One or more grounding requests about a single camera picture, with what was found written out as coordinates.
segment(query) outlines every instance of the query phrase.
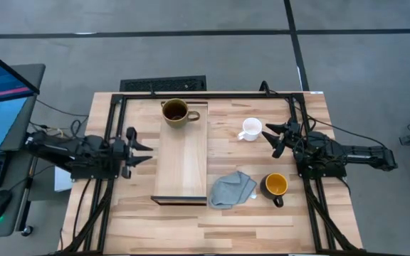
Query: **white paper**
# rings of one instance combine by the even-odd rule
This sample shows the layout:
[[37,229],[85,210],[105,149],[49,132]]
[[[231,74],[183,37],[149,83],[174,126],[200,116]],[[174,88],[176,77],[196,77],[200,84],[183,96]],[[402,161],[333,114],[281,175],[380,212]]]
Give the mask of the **white paper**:
[[66,191],[71,188],[70,172],[55,166],[55,192]]

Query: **coffee mug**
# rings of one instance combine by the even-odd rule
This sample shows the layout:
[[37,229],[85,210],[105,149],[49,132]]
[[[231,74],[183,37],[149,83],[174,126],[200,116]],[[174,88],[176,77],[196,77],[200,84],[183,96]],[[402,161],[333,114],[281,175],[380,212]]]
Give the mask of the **coffee mug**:
[[189,111],[188,104],[180,99],[168,100],[162,105],[162,116],[168,125],[173,128],[181,128],[187,122],[197,121],[200,114],[197,111]]
[[259,119],[250,117],[243,122],[243,131],[238,134],[238,140],[255,141],[262,132],[262,123]]
[[283,195],[288,190],[288,180],[281,174],[273,173],[263,177],[261,181],[261,192],[273,200],[276,207],[284,206]]

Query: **black mug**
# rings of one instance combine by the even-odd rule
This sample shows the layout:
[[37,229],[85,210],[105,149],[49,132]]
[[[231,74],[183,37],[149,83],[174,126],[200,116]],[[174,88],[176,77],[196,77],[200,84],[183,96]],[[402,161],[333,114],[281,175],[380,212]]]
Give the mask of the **black mug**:
[[284,206],[283,195],[288,190],[288,180],[281,174],[273,173],[263,177],[261,181],[261,192],[273,200],[276,207]]

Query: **wire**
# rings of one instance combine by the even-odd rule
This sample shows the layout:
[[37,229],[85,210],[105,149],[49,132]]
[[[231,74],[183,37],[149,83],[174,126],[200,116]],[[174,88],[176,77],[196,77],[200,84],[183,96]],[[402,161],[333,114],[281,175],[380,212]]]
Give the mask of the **wire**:
[[311,119],[312,121],[314,121],[314,124],[311,126],[311,131],[316,127],[316,124],[317,124],[317,122],[316,122],[316,120],[315,119]]
[[[303,157],[304,157],[304,155],[305,155],[305,145],[303,144],[303,139],[304,139],[304,138],[306,138],[306,136],[303,136],[303,137],[299,138],[299,140],[295,143],[294,147],[292,148],[293,158],[294,158],[295,160],[297,160],[297,161],[303,160]],[[302,159],[301,159],[301,160],[298,160],[298,159],[297,159],[297,146],[298,146],[298,143],[300,143],[300,142],[302,143]]]
[[329,127],[333,127],[333,128],[335,128],[335,129],[338,129],[338,130],[340,130],[341,132],[346,132],[346,133],[348,133],[348,134],[351,134],[351,135],[354,135],[354,136],[357,136],[357,137],[361,137],[361,138],[364,138],[364,139],[368,139],[368,140],[370,140],[370,141],[373,141],[373,142],[376,142],[376,143],[380,144],[380,145],[383,146],[385,149],[387,148],[382,142],[380,142],[380,141],[378,141],[378,140],[376,140],[376,139],[373,139],[373,138],[370,138],[370,137],[366,137],[366,136],[364,136],[364,135],[356,134],[356,133],[354,133],[354,132],[349,132],[349,131],[347,131],[347,130],[345,130],[345,129],[343,129],[343,128],[339,128],[339,127],[336,127],[335,125],[331,125],[331,124],[328,124],[328,123],[326,123],[326,122],[322,122],[322,121],[320,121],[320,120],[317,120],[317,119],[315,119],[314,117],[311,117],[311,116],[308,115],[308,114],[307,114],[307,116],[309,117],[308,119],[313,120],[315,123],[316,123],[316,122],[319,122],[319,123],[321,123],[321,124],[325,124],[325,125],[327,125],[327,126],[329,126]]
[[72,113],[69,113],[69,112],[66,112],[66,111],[63,111],[63,110],[59,110],[59,109],[57,109],[57,108],[55,108],[55,107],[52,107],[52,106],[50,106],[50,105],[48,105],[48,104],[46,104],[46,103],[40,101],[39,99],[36,99],[36,101],[39,102],[39,103],[41,103],[42,105],[44,105],[44,106],[46,106],[46,107],[50,107],[52,110],[56,110],[56,111],[58,111],[58,112],[60,112],[60,113],[63,113],[63,114],[68,114],[68,115],[76,116],[76,117],[88,117],[87,114],[72,114]]
[[85,196],[86,189],[88,188],[88,185],[90,185],[90,181],[91,179],[88,179],[88,181],[86,182],[85,188],[83,188],[82,195],[80,196],[80,200],[78,201],[77,213],[75,214],[74,228],[72,232],[72,240],[75,238],[75,230],[77,229],[78,214],[80,212],[80,207],[82,206],[83,197]]
[[[57,131],[59,133],[54,134],[52,136],[56,137],[58,135],[61,135],[61,137],[68,137],[69,139],[74,139],[74,138],[77,138],[78,132],[80,131],[80,129],[82,128],[86,120],[88,120],[88,117],[86,117],[83,121],[80,121],[79,119],[75,119],[72,121],[69,128],[49,127],[46,124],[36,124],[35,122],[31,122],[31,121],[29,123],[34,127],[34,129],[37,132],[40,131],[41,129],[43,129],[45,132]],[[65,134],[64,130],[67,130],[67,129],[70,130],[70,133],[72,134],[72,136],[68,136],[67,134]]]
[[61,250],[63,250],[63,228],[60,229]]
[[46,169],[48,169],[48,168],[50,168],[50,167],[54,167],[54,165],[47,166],[46,168],[44,168],[44,169],[38,171],[36,174],[34,174],[34,175],[32,175],[32,176],[28,176],[28,177],[22,179],[21,181],[15,183],[15,185],[13,185],[13,186],[9,189],[9,191],[11,191],[13,188],[15,188],[16,186],[18,186],[20,183],[24,182],[25,180],[27,180],[27,179],[29,179],[29,178],[33,178],[33,177],[36,176],[36,175],[42,174]]
[[347,190],[349,191],[349,196],[350,196],[351,195],[350,187],[349,187],[349,184],[347,184],[347,182],[345,181],[345,178],[342,178],[342,177],[336,177],[336,178],[339,179],[341,182],[343,182],[344,185],[346,185]]

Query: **brown mug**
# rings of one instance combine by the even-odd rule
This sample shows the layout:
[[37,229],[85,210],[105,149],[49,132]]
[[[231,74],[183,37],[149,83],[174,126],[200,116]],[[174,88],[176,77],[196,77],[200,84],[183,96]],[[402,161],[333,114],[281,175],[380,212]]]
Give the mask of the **brown mug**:
[[162,116],[167,124],[173,128],[181,128],[187,122],[197,121],[200,118],[197,111],[189,111],[188,104],[180,99],[167,100],[162,105]]

